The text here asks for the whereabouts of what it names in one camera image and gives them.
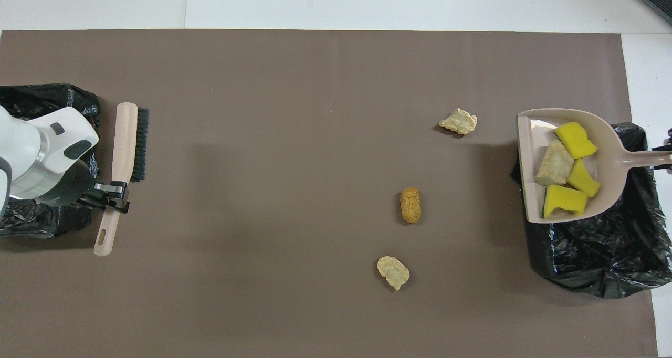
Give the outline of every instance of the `black trash bag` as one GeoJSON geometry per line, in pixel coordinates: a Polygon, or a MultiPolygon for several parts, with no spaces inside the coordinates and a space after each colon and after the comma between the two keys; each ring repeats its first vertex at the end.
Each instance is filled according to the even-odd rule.
{"type": "MultiPolygon", "coordinates": [[[[0,104],[11,116],[26,121],[64,107],[74,107],[94,128],[100,125],[98,97],[68,83],[0,86],[0,104]]],[[[98,163],[94,148],[81,159],[89,166],[93,178],[97,178],[98,163]]],[[[0,224],[0,237],[50,238],[82,229],[90,223],[91,210],[85,207],[51,207],[37,204],[34,200],[10,198],[0,224]]]]}
{"type": "MultiPolygon", "coordinates": [[[[632,123],[612,126],[629,151],[644,151],[646,133],[632,123]]],[[[511,172],[521,184],[519,162],[511,172]]],[[[568,291],[624,298],[672,281],[672,252],[653,170],[628,172],[618,201],[602,214],[575,222],[525,220],[532,269],[568,291]]]]}

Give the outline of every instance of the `brown mat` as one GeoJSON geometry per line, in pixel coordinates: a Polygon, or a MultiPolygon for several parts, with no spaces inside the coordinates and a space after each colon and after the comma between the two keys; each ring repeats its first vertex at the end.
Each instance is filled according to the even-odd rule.
{"type": "Polygon", "coordinates": [[[5,31],[0,68],[96,93],[103,164],[113,107],[151,109],[110,256],[96,226],[0,241],[1,356],[657,354],[648,293],[531,271],[508,177],[517,112],[629,121],[619,35],[5,31]],[[435,126],[456,107],[478,116],[464,138],[435,126]],[[411,270],[399,292],[384,255],[411,270]]]}

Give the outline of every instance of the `dustpan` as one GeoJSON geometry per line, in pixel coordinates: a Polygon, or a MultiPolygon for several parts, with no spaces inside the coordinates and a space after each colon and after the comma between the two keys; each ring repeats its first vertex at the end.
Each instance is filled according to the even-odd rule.
{"type": "Polygon", "coordinates": [[[631,167],[672,164],[669,151],[629,152],[609,123],[590,112],[573,109],[532,109],[518,114],[518,152],[526,217],[530,222],[541,224],[572,222],[601,214],[620,197],[631,167]],[[597,146],[597,153],[584,157],[583,162],[601,186],[597,195],[588,199],[583,214],[557,209],[544,218],[545,186],[536,183],[534,176],[545,148],[557,139],[554,129],[568,122],[583,126],[597,146]]]}

